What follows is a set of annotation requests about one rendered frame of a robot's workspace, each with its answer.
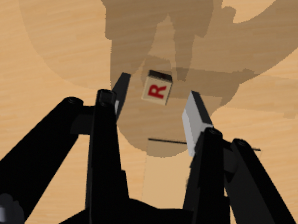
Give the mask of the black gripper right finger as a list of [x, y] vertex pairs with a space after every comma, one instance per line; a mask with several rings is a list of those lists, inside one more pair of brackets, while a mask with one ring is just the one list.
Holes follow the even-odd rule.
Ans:
[[296, 224], [250, 144], [223, 139], [199, 92], [190, 91], [182, 120], [193, 157], [182, 209], [194, 211], [192, 224], [231, 224], [230, 206], [236, 224]]

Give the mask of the tan block with red letter r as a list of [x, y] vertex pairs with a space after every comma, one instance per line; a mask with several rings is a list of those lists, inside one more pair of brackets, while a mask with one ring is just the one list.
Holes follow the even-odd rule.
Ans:
[[166, 105], [173, 85], [172, 76], [148, 70], [142, 100]]

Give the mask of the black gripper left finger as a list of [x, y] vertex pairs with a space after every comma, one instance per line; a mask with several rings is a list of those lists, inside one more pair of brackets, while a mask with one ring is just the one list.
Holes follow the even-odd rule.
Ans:
[[0, 160], [0, 224], [25, 224], [79, 134], [90, 135], [89, 224], [135, 224], [116, 123], [130, 77], [122, 72], [112, 90], [99, 89], [94, 106], [64, 98]]

